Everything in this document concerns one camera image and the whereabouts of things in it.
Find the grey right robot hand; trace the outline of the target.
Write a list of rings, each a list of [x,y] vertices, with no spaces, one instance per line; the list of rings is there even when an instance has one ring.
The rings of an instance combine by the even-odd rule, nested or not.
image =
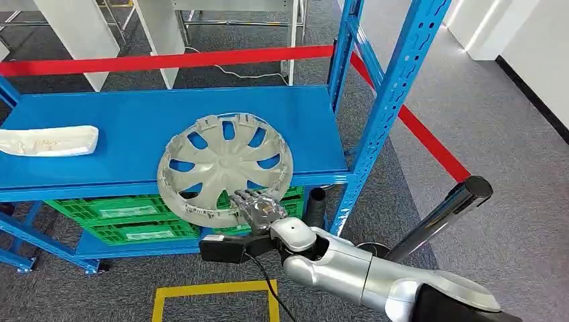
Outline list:
[[[250,226],[252,235],[266,235],[275,221],[288,215],[274,196],[264,191],[236,190],[229,197]]]

